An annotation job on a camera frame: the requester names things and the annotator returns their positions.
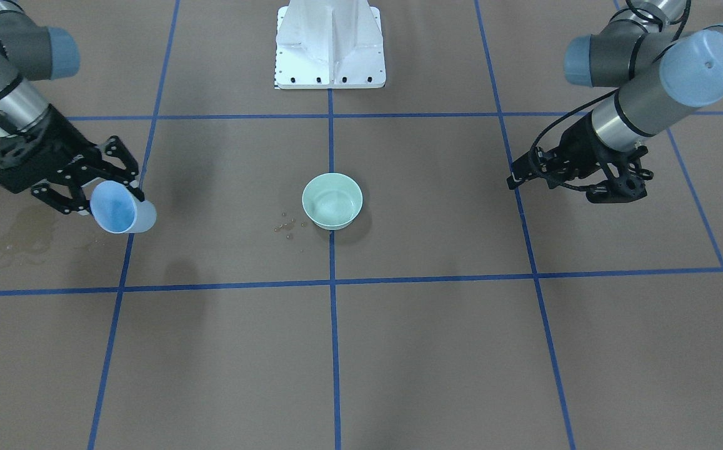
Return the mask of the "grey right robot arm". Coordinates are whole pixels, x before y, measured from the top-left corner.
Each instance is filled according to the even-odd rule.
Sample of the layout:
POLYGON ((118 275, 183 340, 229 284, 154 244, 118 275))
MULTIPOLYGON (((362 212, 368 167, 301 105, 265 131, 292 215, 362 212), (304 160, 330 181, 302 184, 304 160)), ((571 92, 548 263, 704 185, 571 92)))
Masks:
POLYGON ((145 200, 139 165, 117 136, 91 142, 35 87, 79 71, 76 41, 40 26, 18 1, 0 1, 0 186, 29 191, 62 214, 87 214, 84 188, 101 179, 145 200))

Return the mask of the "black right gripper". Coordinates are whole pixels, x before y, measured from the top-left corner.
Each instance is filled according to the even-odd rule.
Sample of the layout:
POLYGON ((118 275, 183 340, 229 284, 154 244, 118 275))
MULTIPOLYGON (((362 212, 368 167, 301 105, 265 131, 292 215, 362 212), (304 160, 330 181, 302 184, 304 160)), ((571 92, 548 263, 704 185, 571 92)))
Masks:
POLYGON ((95 145, 52 104, 27 131, 0 138, 0 185, 12 193, 30 188, 33 197, 65 216, 92 214, 84 188, 96 181, 116 182, 144 201, 138 175, 138 162, 120 137, 95 145), (58 183, 43 181, 65 168, 69 177, 61 186, 67 196, 54 188, 58 183))

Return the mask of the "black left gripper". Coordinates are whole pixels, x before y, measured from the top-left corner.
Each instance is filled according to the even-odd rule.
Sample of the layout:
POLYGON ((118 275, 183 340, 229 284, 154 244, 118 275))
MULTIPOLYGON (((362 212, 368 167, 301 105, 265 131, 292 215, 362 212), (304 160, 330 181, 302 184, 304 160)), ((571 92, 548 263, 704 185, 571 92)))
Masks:
POLYGON ((599 137, 593 118, 585 116, 564 131, 555 151, 532 147, 511 162, 507 187, 516 190, 528 181, 543 179, 554 189, 602 170, 605 180, 588 187, 586 199, 591 203, 631 203, 647 196, 646 183, 654 178, 641 163, 648 153, 643 144, 632 151, 616 151, 599 137))

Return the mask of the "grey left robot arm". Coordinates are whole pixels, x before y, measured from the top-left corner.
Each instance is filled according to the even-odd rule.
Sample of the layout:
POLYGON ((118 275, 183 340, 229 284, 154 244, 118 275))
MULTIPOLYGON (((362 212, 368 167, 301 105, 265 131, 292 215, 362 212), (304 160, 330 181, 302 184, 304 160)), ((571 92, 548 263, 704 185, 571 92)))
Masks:
POLYGON ((653 172, 646 141, 723 99, 723 22, 684 32, 689 1, 627 1, 601 32, 572 40, 567 82, 611 92, 582 106, 585 115, 559 144, 536 139, 511 164, 510 190, 543 179, 549 189, 583 192, 591 203, 646 196, 653 172))

